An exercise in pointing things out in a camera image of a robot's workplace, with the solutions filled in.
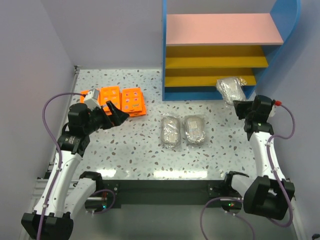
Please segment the bagged silver sponges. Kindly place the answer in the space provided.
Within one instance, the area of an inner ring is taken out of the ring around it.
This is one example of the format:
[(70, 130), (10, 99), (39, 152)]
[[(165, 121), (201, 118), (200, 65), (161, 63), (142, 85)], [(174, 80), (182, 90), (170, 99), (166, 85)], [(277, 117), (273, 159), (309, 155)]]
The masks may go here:
[(222, 95), (222, 99), (226, 104), (233, 106), (234, 101), (246, 101), (246, 96), (243, 91), (243, 86), (247, 82), (242, 77), (226, 77), (218, 79), (216, 89)]
[(162, 116), (160, 140), (165, 148), (176, 148), (181, 143), (181, 122), (178, 117), (171, 114)]
[(206, 141), (206, 116), (186, 115), (182, 121), (188, 148), (200, 147)]

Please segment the orange Scrub Mommy box top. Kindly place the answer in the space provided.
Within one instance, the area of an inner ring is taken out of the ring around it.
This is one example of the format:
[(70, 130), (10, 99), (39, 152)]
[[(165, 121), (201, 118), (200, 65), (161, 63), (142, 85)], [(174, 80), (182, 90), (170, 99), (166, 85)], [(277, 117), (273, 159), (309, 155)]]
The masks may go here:
[(139, 87), (122, 90), (121, 110), (128, 114), (139, 113), (143, 110), (142, 91)]

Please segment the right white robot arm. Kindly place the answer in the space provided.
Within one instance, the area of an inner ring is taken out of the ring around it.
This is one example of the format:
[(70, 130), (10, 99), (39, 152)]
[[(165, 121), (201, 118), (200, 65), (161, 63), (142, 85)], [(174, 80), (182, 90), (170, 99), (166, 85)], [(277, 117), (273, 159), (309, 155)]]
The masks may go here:
[(247, 134), (254, 153), (256, 178), (240, 172), (226, 174), (224, 184), (227, 189), (242, 197), (242, 206), (247, 214), (268, 218), (275, 224), (289, 215), (293, 221), (291, 200), (295, 186), (283, 174), (275, 151), (273, 126), (268, 122), (277, 107), (284, 107), (281, 101), (264, 95), (256, 95), (253, 101), (233, 102), (239, 120), (244, 120)]

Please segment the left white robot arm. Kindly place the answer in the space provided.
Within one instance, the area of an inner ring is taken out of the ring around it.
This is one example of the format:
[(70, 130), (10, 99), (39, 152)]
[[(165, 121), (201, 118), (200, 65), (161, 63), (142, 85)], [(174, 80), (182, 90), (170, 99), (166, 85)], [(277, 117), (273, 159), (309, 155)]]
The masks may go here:
[(108, 101), (111, 114), (96, 105), (90, 109), (84, 103), (70, 106), (68, 123), (57, 140), (54, 166), (46, 187), (31, 213), (24, 213), (21, 224), (34, 240), (68, 240), (74, 219), (93, 194), (105, 191), (102, 175), (82, 173), (75, 188), (70, 191), (72, 177), (90, 143), (90, 134), (123, 124), (129, 114)]

